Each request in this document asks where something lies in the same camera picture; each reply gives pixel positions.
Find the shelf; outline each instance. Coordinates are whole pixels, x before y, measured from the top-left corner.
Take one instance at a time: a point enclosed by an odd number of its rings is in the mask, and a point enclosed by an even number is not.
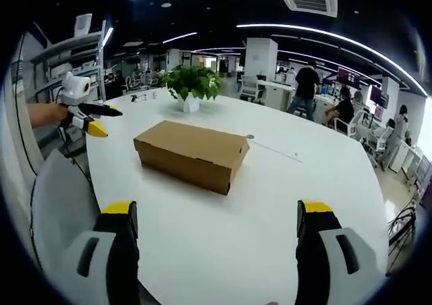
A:
[[[80,71],[77,71],[77,72],[72,72],[72,73],[74,74],[74,76],[88,76],[88,75],[97,73],[99,71],[99,68],[100,68],[100,66],[96,65],[94,67],[88,67],[86,69],[83,69],[83,70],[80,70]],[[50,88],[60,87],[62,80],[63,80],[63,78],[47,82],[40,89],[36,90],[36,92],[34,93],[34,95],[36,96],[37,94],[40,94],[42,91],[46,91],[46,90],[48,90]]]
[[[62,42],[52,45],[48,49],[44,50],[41,54],[31,59],[33,63],[40,63],[48,60],[64,51],[70,51],[79,47],[85,47],[87,45],[97,44],[102,32],[93,32],[83,36],[77,36],[68,38]]]
[[[85,57],[96,56],[96,54],[97,54],[97,49],[86,50],[83,52],[79,52],[79,53],[70,55],[69,57],[64,57],[63,59],[59,59],[57,61],[54,61],[53,63],[49,64],[49,67],[58,67],[59,65],[62,65],[62,64],[68,63],[68,62],[77,61],[80,59],[84,59]]]

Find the man in black shirt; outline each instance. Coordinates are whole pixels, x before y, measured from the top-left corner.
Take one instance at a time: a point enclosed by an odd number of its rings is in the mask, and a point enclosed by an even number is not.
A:
[[[319,76],[315,71],[317,64],[315,61],[308,63],[307,67],[302,68],[297,76],[296,81],[297,91],[296,96],[292,100],[287,112],[293,114],[297,107],[304,107],[306,109],[307,118],[313,121],[313,97],[315,95],[315,85],[319,86]]]
[[[347,86],[343,86],[340,90],[340,95],[342,97],[342,101],[338,106],[332,107],[325,111],[327,117],[325,118],[324,125],[331,126],[333,125],[334,119],[337,117],[341,121],[345,123],[350,123],[351,119],[354,117],[354,107],[351,103],[351,93]],[[346,125],[338,122],[337,128],[346,131]]]

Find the box lid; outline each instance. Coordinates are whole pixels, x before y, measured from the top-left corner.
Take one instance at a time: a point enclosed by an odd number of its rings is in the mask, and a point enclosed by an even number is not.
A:
[[[206,128],[162,121],[135,138],[164,150],[222,167],[236,167],[246,138]]]

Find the black shirt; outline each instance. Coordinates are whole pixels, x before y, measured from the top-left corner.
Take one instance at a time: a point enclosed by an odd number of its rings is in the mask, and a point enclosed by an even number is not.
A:
[[[304,67],[298,72],[296,81],[298,82],[296,96],[313,99],[315,84],[320,84],[318,73],[311,67]]]
[[[339,112],[339,118],[345,123],[350,123],[351,119],[354,117],[354,107],[350,99],[341,101],[339,105],[336,106],[336,110]]]

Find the potted plant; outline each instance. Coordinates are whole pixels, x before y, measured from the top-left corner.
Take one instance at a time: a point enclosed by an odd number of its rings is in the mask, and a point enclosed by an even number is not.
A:
[[[216,98],[221,88],[221,80],[208,67],[184,67],[178,65],[171,72],[165,74],[162,84],[166,85],[169,93],[178,100],[182,111],[190,112],[199,109],[200,100]]]

